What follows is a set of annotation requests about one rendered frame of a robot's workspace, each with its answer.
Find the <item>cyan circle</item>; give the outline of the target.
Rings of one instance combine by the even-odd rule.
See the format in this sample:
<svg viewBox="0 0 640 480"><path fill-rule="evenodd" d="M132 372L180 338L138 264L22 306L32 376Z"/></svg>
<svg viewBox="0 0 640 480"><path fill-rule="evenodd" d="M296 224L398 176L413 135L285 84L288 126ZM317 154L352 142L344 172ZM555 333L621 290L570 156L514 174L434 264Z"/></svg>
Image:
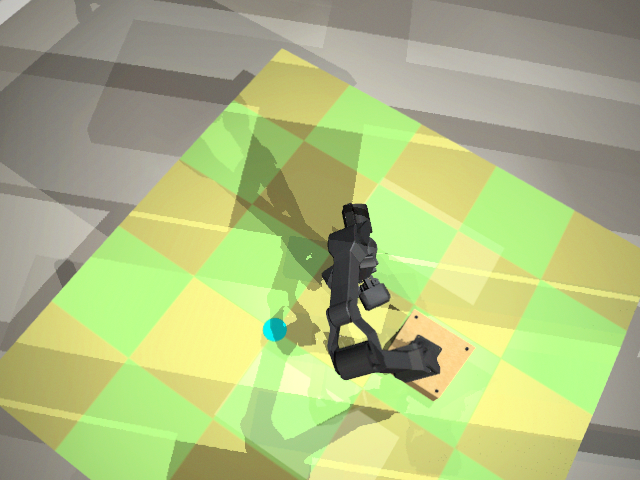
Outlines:
<svg viewBox="0 0 640 480"><path fill-rule="evenodd" d="M268 320L263 326L263 334L269 341L280 341L286 335L285 323L277 318Z"/></svg>

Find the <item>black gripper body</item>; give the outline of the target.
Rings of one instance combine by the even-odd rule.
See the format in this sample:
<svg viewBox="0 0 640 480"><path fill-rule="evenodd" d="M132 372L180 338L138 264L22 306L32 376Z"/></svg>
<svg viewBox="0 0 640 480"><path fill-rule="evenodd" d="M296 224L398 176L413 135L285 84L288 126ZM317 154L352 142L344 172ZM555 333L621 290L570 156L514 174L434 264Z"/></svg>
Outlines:
<svg viewBox="0 0 640 480"><path fill-rule="evenodd" d="M364 281L361 286L363 292L359 294L359 298L366 311L388 303L391 298L385 284L372 276L374 272L377 272L376 267L359 269L359 284Z"/></svg>

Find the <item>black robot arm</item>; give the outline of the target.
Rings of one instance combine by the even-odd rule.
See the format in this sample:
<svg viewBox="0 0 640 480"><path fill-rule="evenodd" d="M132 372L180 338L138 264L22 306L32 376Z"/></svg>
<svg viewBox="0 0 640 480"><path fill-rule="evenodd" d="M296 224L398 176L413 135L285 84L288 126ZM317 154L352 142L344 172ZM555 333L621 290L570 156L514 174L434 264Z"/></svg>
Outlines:
<svg viewBox="0 0 640 480"><path fill-rule="evenodd" d="M372 373L394 373L404 383L439 375L437 357L442 347L417 335L410 344L382 350L376 331L362 318L358 307L359 269L376 267L377 243L366 204L343 206L345 228L328 237L334 265L322 272L331 289L326 317L330 327L327 349L334 369L343 380ZM368 341L339 349L340 328L354 323ZM419 336L419 337L418 337ZM440 350L440 349L441 350Z"/></svg>

